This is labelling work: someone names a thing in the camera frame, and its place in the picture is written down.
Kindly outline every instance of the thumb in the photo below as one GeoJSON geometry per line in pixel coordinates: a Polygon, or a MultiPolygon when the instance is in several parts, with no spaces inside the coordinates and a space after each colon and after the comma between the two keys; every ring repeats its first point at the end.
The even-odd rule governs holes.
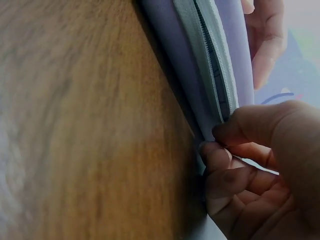
{"type": "Polygon", "coordinates": [[[252,14],[255,10],[254,0],[241,0],[244,14],[252,14]]]}

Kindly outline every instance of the fingernail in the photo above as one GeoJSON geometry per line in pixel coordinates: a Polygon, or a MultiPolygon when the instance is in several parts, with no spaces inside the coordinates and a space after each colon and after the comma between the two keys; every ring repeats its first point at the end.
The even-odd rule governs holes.
{"type": "Polygon", "coordinates": [[[255,10],[254,0],[246,0],[242,7],[244,14],[252,14],[255,10]]]}
{"type": "Polygon", "coordinates": [[[231,152],[229,152],[229,151],[228,151],[227,149],[225,149],[225,148],[224,148],[224,150],[225,150],[226,154],[228,154],[229,160],[231,161],[231,160],[232,160],[232,154],[231,154],[231,152]]]}

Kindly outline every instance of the wooden table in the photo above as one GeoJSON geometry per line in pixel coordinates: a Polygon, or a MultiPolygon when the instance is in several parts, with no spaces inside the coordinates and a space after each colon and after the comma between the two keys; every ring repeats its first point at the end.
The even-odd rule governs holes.
{"type": "Polygon", "coordinates": [[[130,0],[0,1],[0,239],[176,240],[192,136],[130,0]]]}

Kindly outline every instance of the zipper teeth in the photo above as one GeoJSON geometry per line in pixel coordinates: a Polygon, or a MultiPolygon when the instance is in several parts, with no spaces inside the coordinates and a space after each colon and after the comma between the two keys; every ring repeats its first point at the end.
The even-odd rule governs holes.
{"type": "MultiPolygon", "coordinates": [[[[216,58],[217,58],[217,53],[216,53],[216,51],[215,51],[214,44],[213,44],[213,42],[211,41],[211,36],[210,36],[209,30],[208,30],[207,25],[206,25],[206,23],[205,23],[204,17],[202,16],[202,13],[201,13],[201,11],[200,11],[200,8],[199,8],[199,6],[198,6],[198,3],[197,3],[196,0],[193,0],[193,2],[194,2],[195,9],[196,9],[196,12],[197,12],[197,14],[198,14],[199,21],[200,21],[201,31],[202,31],[202,34],[203,34],[203,39],[204,39],[204,44],[205,44],[205,50],[206,50],[206,54],[207,54],[207,56],[208,56],[208,61],[209,61],[208,66],[209,66],[209,69],[210,69],[210,72],[211,72],[211,76],[212,76],[212,78],[214,79],[215,71],[214,71],[214,67],[213,67],[212,56],[211,56],[211,54],[210,54],[210,49],[214,52],[214,55],[216,56],[216,58]]],[[[216,64],[217,64],[217,66],[218,66],[219,72],[221,73],[221,67],[220,67],[220,64],[219,64],[218,59],[216,59],[216,64]]],[[[211,82],[212,82],[213,89],[214,89],[214,91],[215,91],[215,93],[216,93],[216,97],[217,97],[217,99],[218,99],[218,102],[217,102],[218,107],[220,108],[220,99],[219,99],[219,97],[218,97],[217,85],[215,84],[214,81],[211,81],[211,82]]],[[[222,81],[222,85],[224,86],[224,90],[223,90],[223,91],[227,90],[224,81],[222,81]]],[[[228,97],[225,98],[225,101],[226,101],[227,105],[229,106],[228,97]]],[[[224,117],[223,117],[223,115],[222,115],[222,112],[221,112],[221,121],[222,121],[222,122],[225,121],[225,119],[224,119],[224,117]]]]}
{"type": "MultiPolygon", "coordinates": [[[[211,23],[212,21],[215,22],[215,24],[220,24],[222,25],[221,20],[219,19],[219,12],[217,9],[217,6],[215,5],[215,1],[214,0],[196,0],[197,3],[199,4],[199,9],[200,12],[202,13],[204,22],[207,22],[207,20],[211,23]]],[[[229,102],[229,110],[232,113],[234,111],[234,109],[238,106],[238,100],[237,100],[237,88],[235,86],[235,80],[234,80],[234,75],[233,75],[233,69],[232,69],[232,65],[231,64],[231,59],[229,59],[230,57],[228,57],[229,55],[229,49],[228,48],[224,48],[223,47],[223,43],[221,39],[224,39],[224,41],[227,41],[226,36],[224,35],[223,32],[221,32],[218,28],[214,28],[212,27],[212,25],[209,25],[210,27],[208,27],[208,32],[210,34],[210,36],[212,36],[210,39],[212,40],[212,42],[214,44],[217,44],[218,46],[221,47],[221,49],[218,48],[218,51],[221,52],[221,54],[226,55],[226,57],[228,58],[228,60],[226,58],[223,57],[219,57],[217,55],[218,58],[218,63],[222,64],[220,65],[221,67],[221,74],[222,76],[225,78],[224,79],[224,85],[225,85],[225,91],[227,93],[227,99],[229,102]]]]}

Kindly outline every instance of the finger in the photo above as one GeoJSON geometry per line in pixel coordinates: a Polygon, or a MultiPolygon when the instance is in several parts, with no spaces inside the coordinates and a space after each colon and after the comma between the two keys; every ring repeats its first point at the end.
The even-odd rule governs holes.
{"type": "Polygon", "coordinates": [[[210,217],[224,234],[230,229],[245,205],[235,194],[245,190],[250,171],[248,168],[219,170],[206,181],[206,206],[210,217]]]}
{"type": "Polygon", "coordinates": [[[266,191],[269,191],[278,181],[278,175],[251,167],[246,190],[257,195],[262,195],[266,191]]]}
{"type": "Polygon", "coordinates": [[[254,0],[241,0],[244,14],[252,14],[255,10],[254,0]]]}
{"type": "Polygon", "coordinates": [[[217,142],[205,143],[200,149],[200,155],[208,175],[217,170],[227,169],[232,159],[231,153],[217,142]]]}
{"type": "Polygon", "coordinates": [[[261,88],[268,80],[276,60],[285,51],[288,30],[284,19],[283,0],[260,0],[257,2],[264,23],[264,38],[252,61],[254,88],[261,88]]]}
{"type": "Polygon", "coordinates": [[[260,195],[248,190],[244,190],[243,192],[238,193],[236,196],[243,202],[244,205],[252,203],[261,197],[260,195]]]}
{"type": "Polygon", "coordinates": [[[229,152],[244,159],[251,159],[261,167],[278,171],[278,164],[271,148],[256,144],[254,142],[244,143],[228,148],[229,152]]]}
{"type": "Polygon", "coordinates": [[[245,143],[257,143],[271,147],[273,135],[291,124],[293,113],[310,108],[299,101],[287,101],[276,105],[253,105],[238,108],[229,121],[216,126],[215,139],[227,147],[245,143]]]}
{"type": "MultiPolygon", "coordinates": [[[[212,173],[205,184],[207,198],[223,199],[241,193],[248,186],[250,174],[249,167],[218,170],[212,173]]],[[[218,212],[223,207],[223,205],[215,206],[214,212],[218,212]]]]}

